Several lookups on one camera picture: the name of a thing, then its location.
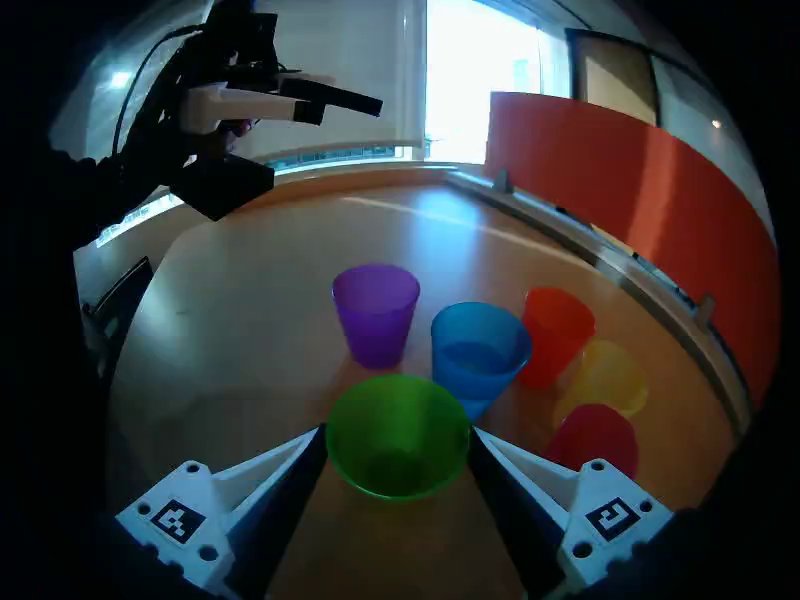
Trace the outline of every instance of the black chair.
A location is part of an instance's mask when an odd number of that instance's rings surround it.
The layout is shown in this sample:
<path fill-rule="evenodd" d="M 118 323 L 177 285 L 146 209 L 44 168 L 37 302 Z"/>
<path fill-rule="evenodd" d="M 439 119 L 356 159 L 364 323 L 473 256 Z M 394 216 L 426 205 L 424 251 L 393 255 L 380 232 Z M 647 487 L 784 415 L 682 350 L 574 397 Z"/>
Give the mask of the black chair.
<path fill-rule="evenodd" d="M 153 267 L 145 256 L 108 290 L 94 307 L 83 305 L 86 343 L 95 358 L 104 395 L 111 389 L 114 369 L 133 315 L 144 296 Z"/>

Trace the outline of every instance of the purple cup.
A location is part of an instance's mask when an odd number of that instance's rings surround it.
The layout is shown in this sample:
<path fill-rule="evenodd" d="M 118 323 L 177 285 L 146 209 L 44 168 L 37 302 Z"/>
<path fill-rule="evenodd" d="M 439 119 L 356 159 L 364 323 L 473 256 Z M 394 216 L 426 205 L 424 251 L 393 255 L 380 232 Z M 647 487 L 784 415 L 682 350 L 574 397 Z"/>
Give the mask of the purple cup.
<path fill-rule="evenodd" d="M 419 298 L 419 281 L 394 265 L 361 265 L 337 275 L 333 301 L 353 358 L 388 369 L 403 358 Z"/>

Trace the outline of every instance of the red cup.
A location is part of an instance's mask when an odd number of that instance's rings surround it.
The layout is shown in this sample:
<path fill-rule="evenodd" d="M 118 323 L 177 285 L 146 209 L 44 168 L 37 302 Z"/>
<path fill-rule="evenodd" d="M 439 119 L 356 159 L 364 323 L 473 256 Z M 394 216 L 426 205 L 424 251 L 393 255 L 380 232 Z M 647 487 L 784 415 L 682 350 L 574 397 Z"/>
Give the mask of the red cup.
<path fill-rule="evenodd" d="M 542 456 L 574 471 L 602 458 L 634 479 L 639 446 L 625 417 L 604 404 L 584 404 L 564 419 Z"/>
<path fill-rule="evenodd" d="M 525 298 L 522 323 L 533 355 L 519 379 L 535 389 L 553 385 L 594 336 L 594 315 L 575 296 L 558 288 L 533 288 Z"/>

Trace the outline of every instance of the green cup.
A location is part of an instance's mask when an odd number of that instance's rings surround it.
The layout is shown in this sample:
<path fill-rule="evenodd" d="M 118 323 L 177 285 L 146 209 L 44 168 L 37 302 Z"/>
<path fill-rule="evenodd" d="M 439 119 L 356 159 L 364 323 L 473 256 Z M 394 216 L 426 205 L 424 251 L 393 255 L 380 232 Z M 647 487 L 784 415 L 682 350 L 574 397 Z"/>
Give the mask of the green cup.
<path fill-rule="evenodd" d="M 469 432 L 463 407 L 443 387 L 386 375 L 336 401 L 325 440 L 333 465 L 350 484 L 386 500 L 416 500 L 461 472 Z"/>

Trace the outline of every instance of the blue cup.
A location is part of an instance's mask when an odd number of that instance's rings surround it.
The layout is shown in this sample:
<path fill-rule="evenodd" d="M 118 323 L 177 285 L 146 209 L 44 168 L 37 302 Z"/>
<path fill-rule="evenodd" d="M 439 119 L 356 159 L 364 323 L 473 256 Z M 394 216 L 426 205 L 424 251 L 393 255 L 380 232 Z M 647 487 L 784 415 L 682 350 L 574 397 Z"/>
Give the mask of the blue cup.
<path fill-rule="evenodd" d="M 433 380 L 458 398 L 471 421 L 486 412 L 533 352 L 519 319 L 481 302 L 442 310 L 431 337 Z"/>

